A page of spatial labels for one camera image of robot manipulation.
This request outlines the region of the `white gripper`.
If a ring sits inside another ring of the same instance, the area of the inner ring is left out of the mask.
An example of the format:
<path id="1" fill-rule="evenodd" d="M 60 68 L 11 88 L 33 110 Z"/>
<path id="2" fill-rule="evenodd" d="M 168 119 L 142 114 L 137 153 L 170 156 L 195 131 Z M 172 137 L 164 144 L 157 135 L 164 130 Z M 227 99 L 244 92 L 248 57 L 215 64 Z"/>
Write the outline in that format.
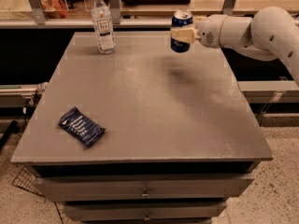
<path id="1" fill-rule="evenodd" d="M 172 28 L 171 37 L 177 41 L 193 44 L 200 40 L 200 43 L 207 48 L 218 49 L 220 44 L 221 27 L 227 15 L 193 16 L 194 27 Z"/>

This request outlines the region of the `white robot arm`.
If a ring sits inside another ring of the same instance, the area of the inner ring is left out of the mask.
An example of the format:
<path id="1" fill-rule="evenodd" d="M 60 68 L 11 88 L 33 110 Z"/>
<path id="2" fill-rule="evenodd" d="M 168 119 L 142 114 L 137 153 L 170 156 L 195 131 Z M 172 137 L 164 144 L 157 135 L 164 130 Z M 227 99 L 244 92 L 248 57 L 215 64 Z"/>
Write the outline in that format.
<path id="1" fill-rule="evenodd" d="M 170 35 L 188 44 L 198 40 L 207 48 L 233 49 L 255 60 L 279 59 L 299 84 L 299 27 L 281 7 L 265 7 L 252 18 L 211 15 L 172 27 Z"/>

